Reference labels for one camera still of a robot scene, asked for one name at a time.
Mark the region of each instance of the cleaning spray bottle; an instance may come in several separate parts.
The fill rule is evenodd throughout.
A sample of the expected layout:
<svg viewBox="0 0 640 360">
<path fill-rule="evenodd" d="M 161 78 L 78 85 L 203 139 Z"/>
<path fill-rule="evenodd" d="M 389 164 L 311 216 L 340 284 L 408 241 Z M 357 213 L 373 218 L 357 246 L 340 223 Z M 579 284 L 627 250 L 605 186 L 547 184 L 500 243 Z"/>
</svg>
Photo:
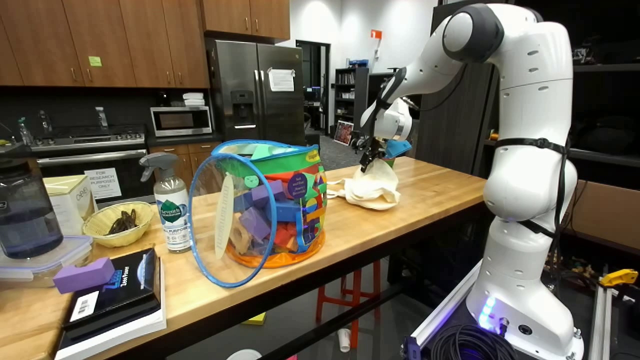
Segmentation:
<svg viewBox="0 0 640 360">
<path fill-rule="evenodd" d="M 189 194 L 184 181 L 175 175 L 173 166 L 178 156 L 166 152 L 156 152 L 140 159 L 145 167 L 140 181 L 147 181 L 154 169 L 158 169 L 159 179 L 154 185 L 154 195 L 158 205 L 160 221 L 164 230 L 166 247 L 170 252 L 180 253 L 191 248 L 187 204 Z"/>
</svg>

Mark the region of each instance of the wooden table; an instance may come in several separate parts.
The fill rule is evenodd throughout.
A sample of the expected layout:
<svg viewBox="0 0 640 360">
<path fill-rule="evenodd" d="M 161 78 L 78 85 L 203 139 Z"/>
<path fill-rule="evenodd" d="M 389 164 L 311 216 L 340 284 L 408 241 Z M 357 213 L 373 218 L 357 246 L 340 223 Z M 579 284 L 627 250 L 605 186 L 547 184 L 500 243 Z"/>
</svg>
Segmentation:
<svg viewBox="0 0 640 360">
<path fill-rule="evenodd" d="M 351 177 L 356 169 L 332 170 L 327 178 Z M 211 283 L 190 252 L 168 253 L 157 215 L 145 235 L 128 247 L 107 249 L 96 245 L 95 258 L 155 246 L 165 266 L 168 320 L 166 330 L 133 339 L 95 358 L 104 359 L 132 348 L 171 354 L 382 258 L 416 241 L 416 235 L 423 231 L 444 228 L 446 220 L 464 220 L 471 209 L 484 208 L 483 179 L 411 158 L 399 158 L 394 170 L 401 193 L 396 207 L 375 211 L 340 198 L 329 200 L 324 220 L 326 242 L 316 255 L 297 265 L 262 270 L 239 288 L 220 288 Z M 194 216 L 213 216 L 215 202 L 202 198 L 194 207 Z M 196 226 L 196 235 L 210 230 Z M 69 295 L 51 288 L 0 291 L 0 357 L 52 359 L 69 301 Z"/>
</svg>

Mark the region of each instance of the paper note on fridge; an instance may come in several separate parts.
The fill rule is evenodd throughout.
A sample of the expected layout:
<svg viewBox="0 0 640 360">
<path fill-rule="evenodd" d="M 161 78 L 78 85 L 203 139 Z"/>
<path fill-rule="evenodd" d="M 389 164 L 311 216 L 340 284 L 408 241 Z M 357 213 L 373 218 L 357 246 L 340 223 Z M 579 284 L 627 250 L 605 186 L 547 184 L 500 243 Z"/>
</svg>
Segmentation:
<svg viewBox="0 0 640 360">
<path fill-rule="evenodd" d="M 115 168 L 102 168 L 84 172 L 89 177 L 94 199 L 122 196 Z"/>
<path fill-rule="evenodd" d="M 271 91 L 293 91 L 293 77 L 296 75 L 293 69 L 269 69 L 269 85 Z"/>
</svg>

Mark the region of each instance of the orange exit sign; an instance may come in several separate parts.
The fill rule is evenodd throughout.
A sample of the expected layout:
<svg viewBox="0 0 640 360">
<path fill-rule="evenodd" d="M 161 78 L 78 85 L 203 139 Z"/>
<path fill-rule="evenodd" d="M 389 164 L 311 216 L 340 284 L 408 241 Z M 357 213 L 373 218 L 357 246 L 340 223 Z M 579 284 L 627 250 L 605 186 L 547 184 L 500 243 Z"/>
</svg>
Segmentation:
<svg viewBox="0 0 640 360">
<path fill-rule="evenodd" d="M 380 30 L 371 30 L 371 37 L 372 38 L 377 38 L 378 40 L 382 39 L 382 31 Z"/>
</svg>

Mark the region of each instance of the oven handle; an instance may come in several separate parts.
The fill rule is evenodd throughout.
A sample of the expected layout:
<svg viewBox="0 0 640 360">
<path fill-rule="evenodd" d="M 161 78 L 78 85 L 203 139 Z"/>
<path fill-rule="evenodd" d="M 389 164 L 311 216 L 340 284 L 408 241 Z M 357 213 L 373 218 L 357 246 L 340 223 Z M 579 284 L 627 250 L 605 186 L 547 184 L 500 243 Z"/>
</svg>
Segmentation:
<svg viewBox="0 0 640 360">
<path fill-rule="evenodd" d="M 59 158 L 38 159 L 38 166 L 39 167 L 53 167 L 53 166 L 56 166 L 56 165 L 93 163 L 94 161 L 111 161 L 111 160 L 120 160 L 120 159 L 133 159 L 133 158 L 142 158 L 144 155 L 147 155 L 147 151 L 145 149 L 108 152 L 106 154 L 91 154 L 91 155 L 79 155 L 79 156 L 60 156 Z"/>
</svg>

